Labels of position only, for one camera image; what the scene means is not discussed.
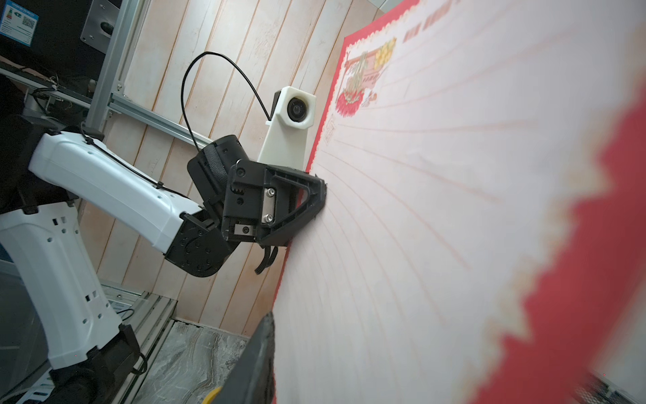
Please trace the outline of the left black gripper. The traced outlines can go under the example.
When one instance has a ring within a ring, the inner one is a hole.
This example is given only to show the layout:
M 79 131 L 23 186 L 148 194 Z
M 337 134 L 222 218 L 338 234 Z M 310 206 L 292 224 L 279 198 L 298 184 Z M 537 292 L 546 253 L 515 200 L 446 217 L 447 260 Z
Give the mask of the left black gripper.
M 224 136 L 201 149 L 187 164 L 202 198 L 200 210 L 186 215 L 187 247 L 286 247 L 326 203 L 322 178 L 293 168 L 252 161 L 236 136 Z M 262 223 L 266 188 L 276 191 L 274 220 Z

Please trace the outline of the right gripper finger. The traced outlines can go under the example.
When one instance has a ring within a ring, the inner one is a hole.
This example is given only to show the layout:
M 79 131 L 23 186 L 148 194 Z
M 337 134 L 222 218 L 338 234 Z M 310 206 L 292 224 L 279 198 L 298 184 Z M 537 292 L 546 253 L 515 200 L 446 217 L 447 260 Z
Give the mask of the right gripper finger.
M 275 322 L 262 318 L 212 403 L 270 404 L 275 399 Z

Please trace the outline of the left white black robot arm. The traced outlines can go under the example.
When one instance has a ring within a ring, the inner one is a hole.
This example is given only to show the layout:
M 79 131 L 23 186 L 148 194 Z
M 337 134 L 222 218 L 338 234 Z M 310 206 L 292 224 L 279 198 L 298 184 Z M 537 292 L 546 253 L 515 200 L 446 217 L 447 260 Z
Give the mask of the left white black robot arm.
M 133 241 L 109 245 L 115 225 L 194 278 L 255 244 L 262 274 L 326 203 L 322 178 L 254 161 L 234 135 L 199 146 L 187 171 L 198 200 L 113 153 L 100 131 L 29 114 L 1 120 L 1 246 L 45 333 L 47 402 L 107 403 L 147 372 L 133 326 L 100 282 L 105 260 L 126 272 L 134 256 Z

